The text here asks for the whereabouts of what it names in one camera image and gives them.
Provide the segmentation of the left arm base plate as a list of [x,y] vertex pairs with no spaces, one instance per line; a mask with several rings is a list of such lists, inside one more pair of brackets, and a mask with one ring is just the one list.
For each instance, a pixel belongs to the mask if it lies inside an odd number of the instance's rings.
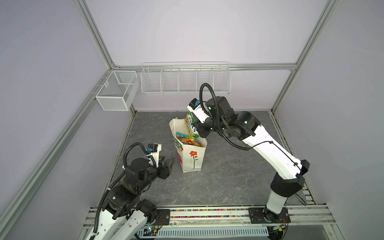
[[171,210],[170,209],[157,209],[155,212],[155,226],[168,226],[170,223]]

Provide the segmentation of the white floral paper bag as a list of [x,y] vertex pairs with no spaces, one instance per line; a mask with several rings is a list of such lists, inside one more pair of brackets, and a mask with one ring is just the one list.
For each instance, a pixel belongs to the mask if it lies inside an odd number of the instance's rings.
[[198,146],[187,144],[186,139],[182,141],[180,135],[187,135],[188,130],[185,121],[182,119],[172,119],[169,123],[174,145],[176,148],[177,159],[181,165],[183,173],[198,172],[202,169],[207,141],[204,138],[194,140]]

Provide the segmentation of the green Fox's spring tea bag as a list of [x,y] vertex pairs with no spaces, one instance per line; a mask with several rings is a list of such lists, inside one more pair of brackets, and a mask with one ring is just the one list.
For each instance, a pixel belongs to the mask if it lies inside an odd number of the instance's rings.
[[194,122],[195,122],[195,119],[193,114],[188,113],[185,118],[185,126],[190,136],[190,139],[196,139],[200,137],[197,128],[193,125]]

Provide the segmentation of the orange Fox's fruits bag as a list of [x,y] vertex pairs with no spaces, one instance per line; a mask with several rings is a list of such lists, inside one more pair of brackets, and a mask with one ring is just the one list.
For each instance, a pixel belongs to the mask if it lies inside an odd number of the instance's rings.
[[181,138],[181,139],[179,139],[179,141],[183,145],[190,145],[190,146],[196,146],[196,147],[200,147],[201,146],[199,143],[195,142],[195,140],[189,139],[189,138]]

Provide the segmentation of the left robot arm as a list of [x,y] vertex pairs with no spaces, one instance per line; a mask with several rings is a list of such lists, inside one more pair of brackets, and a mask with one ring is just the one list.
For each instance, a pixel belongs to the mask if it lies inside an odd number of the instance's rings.
[[171,175],[173,158],[160,155],[162,145],[134,143],[123,155],[123,172],[105,190],[88,240],[130,240],[156,237],[170,223],[170,210],[161,210],[140,196],[156,179]]

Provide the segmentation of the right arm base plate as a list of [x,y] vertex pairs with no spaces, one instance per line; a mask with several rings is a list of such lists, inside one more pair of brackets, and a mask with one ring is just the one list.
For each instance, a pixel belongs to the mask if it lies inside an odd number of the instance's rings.
[[252,224],[289,224],[291,219],[286,207],[276,214],[266,207],[248,208],[249,217]]

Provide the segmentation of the teal Fox's candy bag front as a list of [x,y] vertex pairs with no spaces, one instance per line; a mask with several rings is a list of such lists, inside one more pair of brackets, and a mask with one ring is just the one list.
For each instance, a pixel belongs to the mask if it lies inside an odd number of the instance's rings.
[[189,138],[190,138],[189,135],[187,135],[187,134],[183,134],[183,133],[179,133],[179,132],[176,132],[176,137],[177,137],[178,139],[189,139]]

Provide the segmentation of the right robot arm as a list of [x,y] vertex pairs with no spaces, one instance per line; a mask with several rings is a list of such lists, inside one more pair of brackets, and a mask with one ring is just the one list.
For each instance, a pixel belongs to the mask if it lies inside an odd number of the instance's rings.
[[286,201],[303,189],[304,175],[310,163],[299,160],[284,149],[253,114],[247,111],[235,113],[228,100],[216,96],[208,83],[200,86],[199,98],[189,103],[188,110],[194,117],[190,125],[200,137],[206,138],[216,132],[239,150],[256,151],[276,170],[261,217],[267,223],[278,220],[288,223]]

